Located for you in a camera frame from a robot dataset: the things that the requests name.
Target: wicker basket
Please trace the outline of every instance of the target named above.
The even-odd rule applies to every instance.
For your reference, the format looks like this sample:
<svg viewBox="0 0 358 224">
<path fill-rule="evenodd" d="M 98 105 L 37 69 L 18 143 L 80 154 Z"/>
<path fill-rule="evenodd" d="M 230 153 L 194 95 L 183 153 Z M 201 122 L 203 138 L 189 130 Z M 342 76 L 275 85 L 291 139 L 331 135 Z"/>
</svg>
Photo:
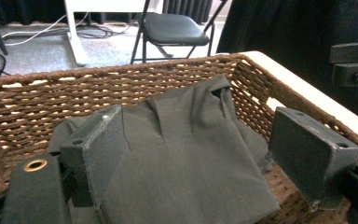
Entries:
<svg viewBox="0 0 358 224">
<path fill-rule="evenodd" d="M 358 144 L 358 135 L 282 84 L 242 54 L 0 78 L 0 191 L 17 163 L 46 152 L 55 125 L 102 107 L 133 105 L 171 88 L 224 74 L 231 79 L 238 117 L 269 140 L 269 97 L 303 111 Z M 274 164 L 266 175 L 282 207 L 262 223 L 345 223 L 340 211 L 310 211 L 298 189 Z"/>
</svg>

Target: gray carpet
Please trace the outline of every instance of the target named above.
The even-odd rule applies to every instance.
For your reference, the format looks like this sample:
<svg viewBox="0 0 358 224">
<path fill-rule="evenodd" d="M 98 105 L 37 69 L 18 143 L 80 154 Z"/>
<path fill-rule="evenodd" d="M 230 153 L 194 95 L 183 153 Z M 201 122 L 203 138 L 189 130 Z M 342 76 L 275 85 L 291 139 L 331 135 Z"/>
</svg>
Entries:
<svg viewBox="0 0 358 224">
<path fill-rule="evenodd" d="M 216 24 L 216 31 L 213 42 L 213 51 L 215 53 L 221 30 L 224 23 Z M 41 31 L 49 27 L 50 24 L 18 25 L 10 24 L 0 27 L 0 34 L 5 35 L 18 31 Z M 108 22 L 104 26 L 111 28 L 116 33 L 125 31 L 124 34 L 115 35 L 107 39 L 87 39 L 80 38 L 80 42 L 89 57 L 89 63 L 86 67 L 104 67 L 112 65 L 123 65 L 130 63 L 131 53 L 138 31 L 137 24 L 128 24 L 119 22 Z M 66 24 L 59 23 L 57 28 L 66 28 Z M 16 43 L 22 40 L 8 40 L 6 43 Z M 138 48 L 137 57 L 142 55 L 142 42 Z M 165 48 L 175 57 L 185 57 L 190 48 Z M 18 46 L 7 46 L 8 55 L 5 56 L 7 65 L 5 72 L 14 75 L 26 75 L 30 73 L 51 72 L 58 70 L 79 69 L 76 64 L 75 56 L 69 45 L 66 35 L 38 37 L 25 44 Z M 204 57 L 207 54 L 207 47 L 196 48 L 192 58 Z M 147 47 L 148 57 L 161 57 L 162 54 L 152 45 Z"/>
</svg>

